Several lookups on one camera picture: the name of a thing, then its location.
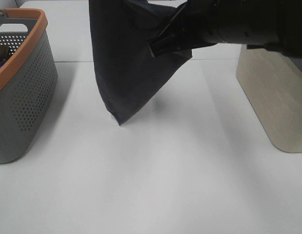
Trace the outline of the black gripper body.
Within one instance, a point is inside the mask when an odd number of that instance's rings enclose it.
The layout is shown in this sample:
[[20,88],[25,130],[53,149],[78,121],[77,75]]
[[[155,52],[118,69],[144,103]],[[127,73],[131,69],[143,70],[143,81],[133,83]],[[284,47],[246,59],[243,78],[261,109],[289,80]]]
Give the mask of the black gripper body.
[[214,46],[208,18],[215,13],[215,0],[188,0],[159,25],[159,34],[152,38],[149,49],[153,57],[202,47]]

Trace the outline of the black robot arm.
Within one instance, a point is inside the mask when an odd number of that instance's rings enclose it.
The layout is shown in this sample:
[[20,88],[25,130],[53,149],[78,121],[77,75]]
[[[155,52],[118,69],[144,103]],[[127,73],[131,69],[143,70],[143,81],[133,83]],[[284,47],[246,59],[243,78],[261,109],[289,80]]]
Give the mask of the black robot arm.
[[244,44],[302,59],[302,0],[188,0],[150,41],[153,56]]

